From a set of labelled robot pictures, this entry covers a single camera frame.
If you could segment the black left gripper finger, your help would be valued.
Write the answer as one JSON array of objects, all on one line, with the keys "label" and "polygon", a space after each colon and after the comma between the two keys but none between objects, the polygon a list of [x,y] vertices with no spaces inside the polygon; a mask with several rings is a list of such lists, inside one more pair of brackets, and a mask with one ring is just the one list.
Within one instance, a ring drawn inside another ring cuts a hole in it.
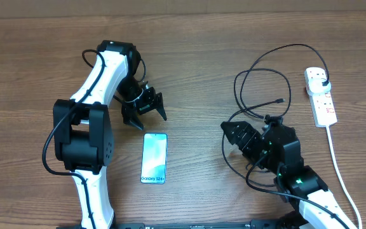
[{"label": "black left gripper finger", "polygon": [[163,96],[162,96],[162,93],[156,94],[156,97],[155,97],[155,109],[161,115],[161,117],[165,121],[167,121],[167,116],[166,116],[166,112],[165,112],[165,108],[164,108],[164,104],[163,104]]},{"label": "black left gripper finger", "polygon": [[122,113],[122,115],[123,115],[124,124],[135,127],[139,130],[144,129],[144,126],[143,126],[142,122],[138,119],[136,113],[124,112],[124,113]]}]

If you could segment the Galaxy S24 smartphone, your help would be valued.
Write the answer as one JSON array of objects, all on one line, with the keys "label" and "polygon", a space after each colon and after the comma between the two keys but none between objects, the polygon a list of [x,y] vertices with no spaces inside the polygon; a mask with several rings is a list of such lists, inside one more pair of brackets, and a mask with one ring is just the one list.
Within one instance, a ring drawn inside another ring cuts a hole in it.
[{"label": "Galaxy S24 smartphone", "polygon": [[163,133],[146,133],[144,135],[140,175],[141,183],[165,183],[167,140],[167,135]]}]

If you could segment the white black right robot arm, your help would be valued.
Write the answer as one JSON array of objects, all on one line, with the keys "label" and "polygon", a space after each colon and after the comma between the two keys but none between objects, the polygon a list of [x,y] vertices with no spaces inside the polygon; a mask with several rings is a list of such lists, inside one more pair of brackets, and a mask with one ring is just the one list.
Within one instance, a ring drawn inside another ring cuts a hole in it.
[{"label": "white black right robot arm", "polygon": [[273,228],[354,228],[354,223],[340,208],[325,181],[301,155],[295,129],[283,124],[279,116],[266,116],[259,132],[246,121],[224,121],[220,127],[232,145],[236,145],[252,168],[267,169],[276,177],[274,190],[244,179],[253,190],[280,196],[293,211],[272,220]]}]

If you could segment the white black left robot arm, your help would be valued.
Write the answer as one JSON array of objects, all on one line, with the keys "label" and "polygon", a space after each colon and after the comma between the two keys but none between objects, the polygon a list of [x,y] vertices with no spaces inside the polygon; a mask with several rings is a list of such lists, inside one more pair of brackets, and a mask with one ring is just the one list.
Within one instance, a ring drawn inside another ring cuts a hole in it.
[{"label": "white black left robot arm", "polygon": [[107,186],[107,168],[114,155],[109,105],[121,104],[123,123],[144,128],[139,116],[156,110],[167,119],[163,96],[135,74],[143,59],[132,43],[103,40],[96,62],[70,99],[53,105],[53,129],[42,149],[44,168],[73,178],[82,220],[77,228],[117,228]]}]

